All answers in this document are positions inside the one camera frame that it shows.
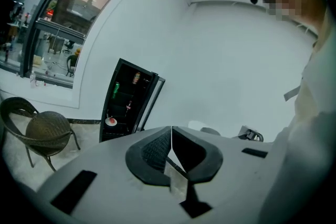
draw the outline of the person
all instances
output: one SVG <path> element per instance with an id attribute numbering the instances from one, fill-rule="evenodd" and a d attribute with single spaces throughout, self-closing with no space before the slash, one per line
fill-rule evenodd
<path id="1" fill-rule="evenodd" d="M 327 0 L 263 0 L 273 11 L 315 28 L 318 39 L 303 73 L 289 127 L 320 112 L 336 111 L 336 49 L 334 18 Z"/>

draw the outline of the black cabinet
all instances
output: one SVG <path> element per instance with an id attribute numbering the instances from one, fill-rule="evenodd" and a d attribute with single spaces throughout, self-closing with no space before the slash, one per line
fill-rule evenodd
<path id="1" fill-rule="evenodd" d="M 158 74 L 119 59 L 102 111 L 99 142 L 142 131 L 164 82 Z M 117 124 L 107 125 L 107 118 Z"/>

